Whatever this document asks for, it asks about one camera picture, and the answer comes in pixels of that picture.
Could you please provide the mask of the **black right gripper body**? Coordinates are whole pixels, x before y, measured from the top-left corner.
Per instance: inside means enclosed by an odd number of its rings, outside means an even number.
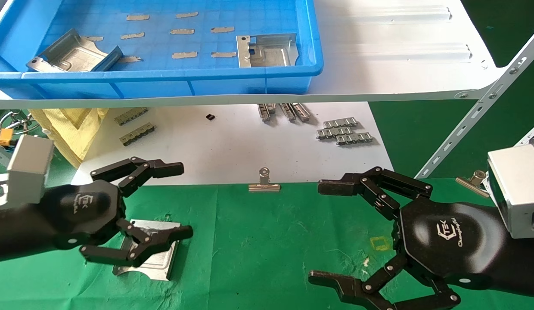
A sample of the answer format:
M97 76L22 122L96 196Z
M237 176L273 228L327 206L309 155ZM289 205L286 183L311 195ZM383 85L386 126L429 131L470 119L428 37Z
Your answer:
M398 252L421 284L442 280L470 290L513 290L506 255L511 238L497 210L416 199L401 208L398 223Z

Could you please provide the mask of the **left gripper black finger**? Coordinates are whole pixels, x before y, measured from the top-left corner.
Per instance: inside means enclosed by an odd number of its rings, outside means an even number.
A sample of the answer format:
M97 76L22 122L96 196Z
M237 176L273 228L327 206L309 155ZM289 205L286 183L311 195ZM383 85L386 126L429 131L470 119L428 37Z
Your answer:
M124 251L123 249L83 245L80 247L80 253L86 261L124 267L140 267L151 256L168 251L173 242L193 236L193 229L190 225L160 229L153 234L148 234L123 218L117 220L115 225L119 231L127 237L131 237L136 246Z
M118 184L121 196L127 198L151 178L168 178L184 174L181 162L165 163L160 159L144 160L131 157L96 169L90 173L92 180L112 182L121 179Z

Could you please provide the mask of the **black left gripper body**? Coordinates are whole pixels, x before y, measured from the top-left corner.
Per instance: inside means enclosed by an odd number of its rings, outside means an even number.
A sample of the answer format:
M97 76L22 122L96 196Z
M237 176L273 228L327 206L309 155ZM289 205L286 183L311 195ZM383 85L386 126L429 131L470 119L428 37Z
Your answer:
M46 228L39 251L66 251L80 245L104 245L116 236L125 204L117 186L98 180L47 189L39 213Z

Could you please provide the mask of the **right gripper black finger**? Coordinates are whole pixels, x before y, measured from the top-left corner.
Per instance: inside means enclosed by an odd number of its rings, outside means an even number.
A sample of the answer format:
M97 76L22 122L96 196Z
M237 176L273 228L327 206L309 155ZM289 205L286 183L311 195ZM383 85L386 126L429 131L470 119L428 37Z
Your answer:
M380 290L409 266L407 256L398 254L366 281L318 270L310 271L308 281L313 285L333 288L342 303L361 306L366 310L451 310L460 304L460 296L438 278L427 279L428 285L434 290L432 295L394 304L389 302Z
M318 193L334 196L361 196L387 220L399 218L400 204L386 190L415 200L430 198L432 186L395 171L373 167L365 173L345 173L339 180L322 179Z

